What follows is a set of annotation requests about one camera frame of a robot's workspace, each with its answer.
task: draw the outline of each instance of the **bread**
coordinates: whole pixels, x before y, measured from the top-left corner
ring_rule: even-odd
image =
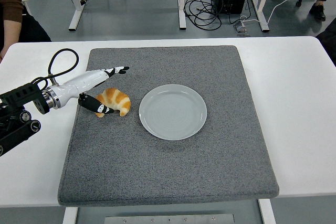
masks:
[[[129,96],[116,88],[107,88],[102,94],[97,95],[96,99],[111,109],[119,110],[120,116],[125,116],[131,108]],[[96,115],[102,118],[104,113],[96,113]]]

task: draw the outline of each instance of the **ceramic plate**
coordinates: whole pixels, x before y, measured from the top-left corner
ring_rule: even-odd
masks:
[[[167,84],[144,96],[139,116],[142,125],[154,136],[182,140],[202,128],[206,120],[206,105],[193,89]]]

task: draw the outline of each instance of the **person's hand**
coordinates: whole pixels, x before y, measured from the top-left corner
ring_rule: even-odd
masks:
[[[8,51],[8,47],[4,46],[4,48],[0,52],[0,63],[4,59],[5,54],[7,53],[7,51]]]
[[[5,57],[5,52],[3,52],[4,50],[2,50],[1,52],[0,52],[0,63],[1,63],[1,61],[3,60],[3,58]]]

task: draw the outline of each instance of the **floor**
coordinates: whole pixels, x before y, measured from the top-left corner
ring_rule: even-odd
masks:
[[[284,0],[267,0],[264,7],[266,19],[273,8]],[[221,14],[222,25],[214,31],[195,27],[187,20],[187,29],[179,30],[177,0],[88,0],[76,31],[69,31],[75,12],[71,0],[29,0],[33,16],[40,22],[52,41],[84,40],[137,40],[184,39],[267,36],[316,36],[336,18],[336,0],[326,1],[325,22],[317,22],[308,13],[314,0],[288,0],[278,6],[268,23],[270,31],[263,33],[256,21],[245,22],[246,32],[237,33],[230,21],[240,15]],[[256,15],[250,2],[242,15]],[[335,223],[336,196],[275,198],[271,200],[277,224]],[[2,208],[0,224],[5,223],[62,223],[64,207]],[[183,204],[168,206],[80,208],[78,224],[103,223],[105,216],[142,214],[206,214],[219,212],[234,214],[235,223],[260,224],[262,219],[255,200],[217,202],[209,204]]]

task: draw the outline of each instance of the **gray felt mat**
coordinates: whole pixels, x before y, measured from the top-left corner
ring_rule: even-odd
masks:
[[[132,108],[98,118],[78,107],[58,200],[65,206],[123,206],[272,198],[274,176],[239,53],[234,46],[105,48],[88,70],[129,66],[87,93],[107,87]],[[161,140],[141,124],[152,89],[181,84],[204,99],[207,119],[195,135]]]

